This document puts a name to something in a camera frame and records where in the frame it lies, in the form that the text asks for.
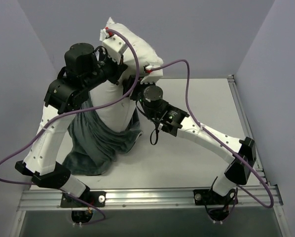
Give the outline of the white pillow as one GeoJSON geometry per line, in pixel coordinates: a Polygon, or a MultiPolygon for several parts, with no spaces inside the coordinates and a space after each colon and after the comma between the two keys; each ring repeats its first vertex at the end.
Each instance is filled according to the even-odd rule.
{"type": "MultiPolygon", "coordinates": [[[[143,73],[143,66],[151,63],[163,64],[163,60],[157,55],[156,51],[144,39],[133,33],[125,25],[115,22],[111,17],[108,19],[106,26],[109,29],[116,30],[126,37],[134,48],[140,64],[140,72],[143,73]]],[[[131,75],[136,74],[136,65],[133,54],[130,49],[126,49],[124,62],[128,68],[122,73],[118,82],[112,84],[109,81],[99,85],[90,91],[90,99],[93,107],[113,102],[123,96],[127,91],[122,85],[123,81],[128,80],[131,75]]],[[[114,132],[123,132],[128,127],[133,117],[136,105],[128,97],[122,99],[114,105],[97,109],[96,113],[99,119],[114,132]]]]}

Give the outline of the dark green pillowcase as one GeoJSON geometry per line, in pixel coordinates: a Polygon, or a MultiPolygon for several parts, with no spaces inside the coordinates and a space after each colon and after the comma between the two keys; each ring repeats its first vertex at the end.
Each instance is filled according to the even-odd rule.
{"type": "Polygon", "coordinates": [[[63,161],[73,175],[101,175],[131,151],[142,135],[134,101],[128,98],[107,108],[76,114],[68,128],[72,150],[63,161]]]}

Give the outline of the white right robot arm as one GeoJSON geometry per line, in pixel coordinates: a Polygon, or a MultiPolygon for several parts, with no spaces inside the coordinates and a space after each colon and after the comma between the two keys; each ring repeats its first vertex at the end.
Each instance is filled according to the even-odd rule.
{"type": "Polygon", "coordinates": [[[256,162],[255,141],[223,134],[163,99],[163,90],[155,83],[137,83],[130,99],[141,104],[142,114],[154,123],[156,131],[187,139],[221,157],[228,167],[209,190],[211,202],[219,204],[236,185],[246,185],[256,162]]]}

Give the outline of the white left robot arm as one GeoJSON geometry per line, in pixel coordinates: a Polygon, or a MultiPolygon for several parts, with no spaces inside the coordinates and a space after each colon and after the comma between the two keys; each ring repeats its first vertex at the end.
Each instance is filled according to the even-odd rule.
{"type": "Polygon", "coordinates": [[[89,99],[89,91],[110,81],[116,84],[127,69],[123,53],[127,45],[103,43],[94,48],[77,43],[65,53],[65,66],[49,85],[44,98],[39,130],[24,160],[15,164],[21,174],[30,176],[40,188],[58,189],[72,195],[72,202],[84,207],[89,188],[56,161],[64,135],[76,112],[89,99]]]}

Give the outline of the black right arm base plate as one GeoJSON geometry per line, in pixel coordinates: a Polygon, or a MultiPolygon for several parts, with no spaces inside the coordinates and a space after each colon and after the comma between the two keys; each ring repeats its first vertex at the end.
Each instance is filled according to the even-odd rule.
{"type": "Polygon", "coordinates": [[[237,204],[235,189],[231,189],[225,196],[220,196],[211,189],[193,190],[194,203],[199,206],[209,205],[232,205],[237,204]]]}

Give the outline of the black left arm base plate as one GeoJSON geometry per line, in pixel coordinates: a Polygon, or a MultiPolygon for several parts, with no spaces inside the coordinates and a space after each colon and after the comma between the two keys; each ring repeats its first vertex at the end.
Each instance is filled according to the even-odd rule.
{"type": "MultiPolygon", "coordinates": [[[[87,194],[83,194],[80,199],[95,207],[104,207],[106,202],[106,192],[104,191],[89,191],[87,194]]],[[[77,201],[76,199],[69,197],[67,194],[62,194],[60,207],[61,208],[78,208],[86,207],[86,204],[77,201]]]]}

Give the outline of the aluminium right side rail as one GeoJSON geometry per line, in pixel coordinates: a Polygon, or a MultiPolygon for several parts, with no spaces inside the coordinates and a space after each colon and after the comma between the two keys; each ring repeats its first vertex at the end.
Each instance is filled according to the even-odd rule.
{"type": "MultiPolygon", "coordinates": [[[[229,88],[230,88],[230,91],[232,94],[233,101],[235,103],[235,107],[236,107],[236,110],[237,110],[237,113],[238,113],[238,116],[239,116],[239,119],[241,122],[241,126],[243,128],[244,134],[247,137],[253,138],[252,130],[251,130],[247,115],[245,113],[245,110],[244,110],[244,107],[243,107],[243,104],[242,104],[242,101],[241,101],[241,98],[240,98],[240,95],[239,95],[239,92],[237,89],[234,75],[229,75],[227,78],[227,81],[228,81],[228,85],[229,85],[229,88]]],[[[256,171],[261,173],[261,176],[262,176],[263,180],[266,182],[266,184],[270,185],[269,181],[266,178],[266,175],[265,175],[265,172],[263,169],[263,165],[262,165],[262,162],[259,157],[257,146],[256,146],[256,155],[257,155],[257,160],[255,163],[255,169],[256,169],[256,171]]]]}

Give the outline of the aluminium front frame rail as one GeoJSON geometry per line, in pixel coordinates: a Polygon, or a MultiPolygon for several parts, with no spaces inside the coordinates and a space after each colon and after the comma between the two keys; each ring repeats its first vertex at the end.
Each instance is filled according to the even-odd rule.
{"type": "MultiPolygon", "coordinates": [[[[103,210],[122,209],[162,209],[162,208],[196,208],[193,190],[197,188],[165,189],[105,189],[106,200],[103,210]]],[[[248,186],[245,189],[266,205],[270,204],[267,191],[262,186],[248,186]]],[[[283,205],[280,192],[276,186],[269,187],[274,199],[274,206],[283,205]]],[[[57,190],[31,189],[23,191],[18,210],[70,210],[61,208],[62,193],[57,190]]],[[[238,188],[237,207],[260,206],[249,194],[238,188]]]]}

